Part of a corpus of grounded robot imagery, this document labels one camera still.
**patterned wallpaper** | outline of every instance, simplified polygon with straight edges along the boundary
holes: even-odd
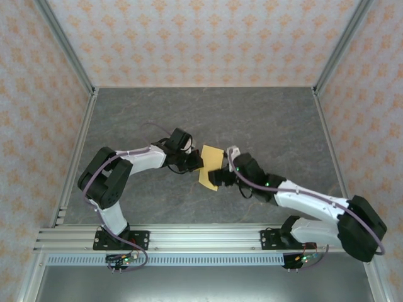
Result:
[[[88,96],[32,0],[0,1],[0,301],[15,301]]]
[[[389,228],[389,283],[403,297],[401,0],[373,3],[321,103],[349,190],[368,198]]]
[[[359,0],[50,0],[96,86],[312,86]]]

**yellow sponge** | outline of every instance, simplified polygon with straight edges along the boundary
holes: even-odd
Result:
[[[201,157],[204,167],[200,169],[199,182],[205,187],[217,191],[219,187],[213,186],[208,180],[208,172],[221,169],[224,150],[204,145],[201,151]]]

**gray marble surface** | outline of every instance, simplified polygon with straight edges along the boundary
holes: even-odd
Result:
[[[309,189],[341,196],[336,172],[310,88],[209,87],[100,89],[76,181],[104,146],[129,150],[155,142],[180,127],[196,146],[250,152],[266,171]],[[283,223],[296,211],[244,199],[237,187],[211,191],[198,172],[167,168],[133,175],[120,200],[130,223]],[[74,186],[64,223],[98,223]]]

